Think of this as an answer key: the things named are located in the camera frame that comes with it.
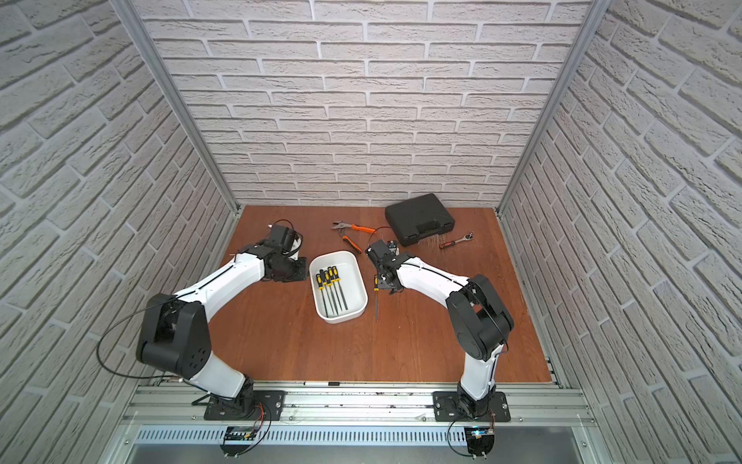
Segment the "yellow black file seven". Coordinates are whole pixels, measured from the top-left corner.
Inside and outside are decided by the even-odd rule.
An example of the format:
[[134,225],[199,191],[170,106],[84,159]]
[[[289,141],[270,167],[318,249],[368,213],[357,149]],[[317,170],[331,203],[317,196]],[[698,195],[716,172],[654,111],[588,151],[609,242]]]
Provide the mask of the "yellow black file seven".
[[374,321],[376,323],[379,322],[380,318],[380,299],[379,299],[379,290],[380,290],[380,284],[379,284],[379,276],[374,276]]

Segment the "white plastic storage box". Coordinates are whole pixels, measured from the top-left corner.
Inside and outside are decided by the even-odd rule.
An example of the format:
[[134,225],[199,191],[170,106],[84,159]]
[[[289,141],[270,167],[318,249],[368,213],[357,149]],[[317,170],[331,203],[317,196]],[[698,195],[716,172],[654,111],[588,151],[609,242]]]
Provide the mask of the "white plastic storage box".
[[318,256],[309,265],[317,314],[328,324],[361,317],[368,295],[356,256],[336,251]]

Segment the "yellow black file two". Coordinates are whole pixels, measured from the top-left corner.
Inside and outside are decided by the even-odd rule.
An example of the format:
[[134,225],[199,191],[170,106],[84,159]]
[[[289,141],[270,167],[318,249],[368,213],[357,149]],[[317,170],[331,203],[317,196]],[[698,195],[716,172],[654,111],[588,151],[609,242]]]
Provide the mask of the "yellow black file two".
[[320,276],[323,281],[324,290],[326,290],[326,294],[328,295],[328,300],[330,301],[330,307],[332,308],[332,314],[336,315],[334,296],[332,296],[332,290],[330,289],[330,278],[327,277],[327,272],[325,269],[320,270]]

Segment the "yellow black file one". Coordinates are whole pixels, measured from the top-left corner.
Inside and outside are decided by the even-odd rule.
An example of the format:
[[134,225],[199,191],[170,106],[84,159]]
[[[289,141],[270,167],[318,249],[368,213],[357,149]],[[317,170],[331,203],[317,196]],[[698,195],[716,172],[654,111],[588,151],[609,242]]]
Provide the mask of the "yellow black file one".
[[326,299],[326,294],[324,293],[324,280],[322,278],[321,273],[317,273],[316,274],[315,280],[317,281],[318,292],[319,292],[319,295],[321,296],[321,300],[322,300],[322,304],[323,304],[324,317],[329,318],[330,317],[330,313],[328,312],[328,310],[330,308],[328,307],[328,302],[327,302],[327,299]]

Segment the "yellow black file four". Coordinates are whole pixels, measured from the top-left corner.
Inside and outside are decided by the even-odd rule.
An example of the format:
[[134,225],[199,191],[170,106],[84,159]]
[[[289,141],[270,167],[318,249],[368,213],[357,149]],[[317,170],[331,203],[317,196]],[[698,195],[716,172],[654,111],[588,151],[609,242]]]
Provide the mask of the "yellow black file four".
[[339,294],[340,307],[341,307],[340,311],[341,312],[347,312],[349,309],[348,309],[348,305],[347,305],[347,302],[346,302],[346,299],[345,299],[345,295],[343,293],[343,289],[342,289],[342,286],[341,286],[341,282],[340,282],[338,270],[337,270],[336,266],[330,266],[329,268],[332,271],[332,280],[334,281],[334,286],[336,287],[337,293]]

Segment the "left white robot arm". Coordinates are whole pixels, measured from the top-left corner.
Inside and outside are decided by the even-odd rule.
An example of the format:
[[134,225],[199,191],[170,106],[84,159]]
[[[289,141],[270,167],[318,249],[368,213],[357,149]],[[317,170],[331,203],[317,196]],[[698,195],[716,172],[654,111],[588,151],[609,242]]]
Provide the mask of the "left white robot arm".
[[206,278],[173,295],[152,297],[148,307],[121,318],[108,330],[141,313],[135,348],[139,363],[174,374],[223,403],[243,402],[251,409],[252,381],[214,353],[209,322],[252,284],[306,280],[302,246],[303,235],[292,222],[280,220],[263,240],[243,247]]

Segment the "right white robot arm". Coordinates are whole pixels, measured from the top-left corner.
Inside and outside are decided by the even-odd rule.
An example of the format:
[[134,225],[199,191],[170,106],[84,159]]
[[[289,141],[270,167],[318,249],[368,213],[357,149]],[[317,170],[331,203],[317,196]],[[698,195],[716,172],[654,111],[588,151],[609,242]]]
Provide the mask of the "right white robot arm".
[[415,290],[448,310],[458,343],[466,353],[457,385],[459,409],[471,419],[489,414],[500,354],[509,350],[514,320],[493,284],[483,275],[456,276],[409,253],[397,254],[383,241],[366,250],[384,289]]

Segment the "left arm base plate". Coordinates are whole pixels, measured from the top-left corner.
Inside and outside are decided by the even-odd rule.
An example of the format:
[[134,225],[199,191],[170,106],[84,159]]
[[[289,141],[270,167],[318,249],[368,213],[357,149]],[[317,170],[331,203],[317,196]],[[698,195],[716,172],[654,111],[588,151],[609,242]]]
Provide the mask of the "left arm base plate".
[[249,391],[237,398],[224,399],[210,396],[204,413],[205,421],[256,421],[264,415],[264,420],[279,421],[285,391]]

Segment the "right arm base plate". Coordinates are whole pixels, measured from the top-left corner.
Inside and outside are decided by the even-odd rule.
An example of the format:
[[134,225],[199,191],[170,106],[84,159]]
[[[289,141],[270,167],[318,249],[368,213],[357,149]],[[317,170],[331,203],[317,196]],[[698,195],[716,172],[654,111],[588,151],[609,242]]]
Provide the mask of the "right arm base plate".
[[471,399],[464,392],[433,392],[435,420],[451,423],[454,420],[509,423],[511,415],[503,392],[492,391],[480,400]]

